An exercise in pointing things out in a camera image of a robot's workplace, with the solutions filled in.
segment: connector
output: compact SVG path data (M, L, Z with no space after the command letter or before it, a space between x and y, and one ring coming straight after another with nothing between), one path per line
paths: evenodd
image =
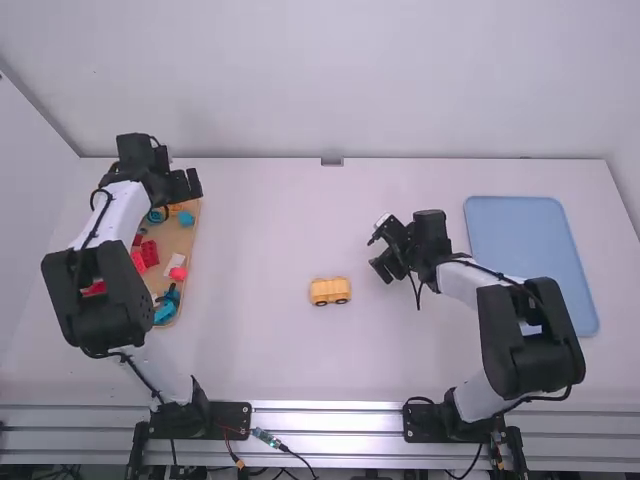
M254 428L251 430L251 435L262 440L264 443L269 445L271 448L275 448L276 450L281 450L283 452L288 453L288 448L286 445L282 445L282 442L278 440L275 436L271 435L269 432L265 432L261 428Z

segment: toy piece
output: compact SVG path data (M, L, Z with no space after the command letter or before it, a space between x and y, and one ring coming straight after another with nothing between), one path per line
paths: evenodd
M182 211L181 203L174 203L173 205L169 205L169 215L172 217L176 216L179 212Z
M160 259L158 258L158 246L156 245L155 240L142 242L140 244L140 249L142 260L144 260L144 265L147 268L151 268L160 263Z
M93 295L100 295L101 293L107 293L107 284L102 280L82 290L83 297L91 297Z
M171 319L176 315L180 305L180 291L176 290L176 284L172 283L162 297L157 297L154 303L157 302L162 302L162 306L154 313L153 325L166 327L171 323Z
M324 307L328 303L342 305L351 300L351 283L347 277L316 278L311 282L311 303Z
M172 268L181 267L184 263L185 258L186 257L180 253L174 253L173 255L171 255L169 263L167 264L167 268L164 269L163 275L165 277L168 277Z
M177 312L176 306L173 302L165 302L165 304L160 307L159 310L153 314L153 325L154 326L163 326L171 321L171 317L173 317Z
M147 271L147 265L141 252L131 252L131 260L140 275Z
M160 210L151 210L147 213L147 221L154 225L164 223L169 218L169 207L166 205L163 208L163 212Z
M175 282L169 285L169 290L166 290L162 297L156 298L156 302L167 303L168 301L173 302L176 305L176 308L180 305L180 290L176 289Z
M180 220L180 225L183 227L192 227L194 223L196 223L196 219L189 212L180 212L178 213L178 220Z
M169 277L173 278L176 282L184 282L187 278L187 269L184 267L174 267L169 272Z

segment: metal rail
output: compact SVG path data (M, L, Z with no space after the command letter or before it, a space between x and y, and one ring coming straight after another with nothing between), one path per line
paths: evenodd
M252 403L253 426L275 433L317 467L465 468L476 450L405 443L400 403ZM139 406L2 405L0 461L125 464L133 427L147 417ZM640 406L531 406L509 414L507 423L522 429L532 470L640 472ZM181 464L231 464L223 442L180 440L176 448ZM249 466L300 466L254 439L233 448ZM150 441L145 458L147 464L170 463L169 442ZM489 469L485 452L477 468Z

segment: white wall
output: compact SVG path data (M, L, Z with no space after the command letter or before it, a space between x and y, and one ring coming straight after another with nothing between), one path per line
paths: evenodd
M640 206L634 0L0 0L0 56L84 155L598 156ZM640 227L640 209L634 212Z
M58 221L77 155L0 72L0 353L14 327Z

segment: robotic arm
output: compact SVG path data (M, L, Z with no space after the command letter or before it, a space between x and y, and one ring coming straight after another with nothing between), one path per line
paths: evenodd
M152 330L151 296L129 249L152 208L199 198L202 188L195 169L170 170L166 146L153 147L152 139L141 133L116 138L119 161L91 194L87 225L68 249L47 254L41 269L65 340L91 358L128 364L154 397L155 430L189 438L209 423L208 400ZM86 295L97 281L106 292Z
M585 362L562 292L550 278L517 279L454 254L441 210L413 214L406 227L385 214L369 245L382 238L387 249L370 260L389 284L417 273L420 285L453 297L478 313L483 370L450 389L444 402L428 406L426 430L435 439L464 440L489 429L488 421L524 401L560 400L582 382ZM522 335L521 324L541 327ZM544 397L565 388L560 397Z

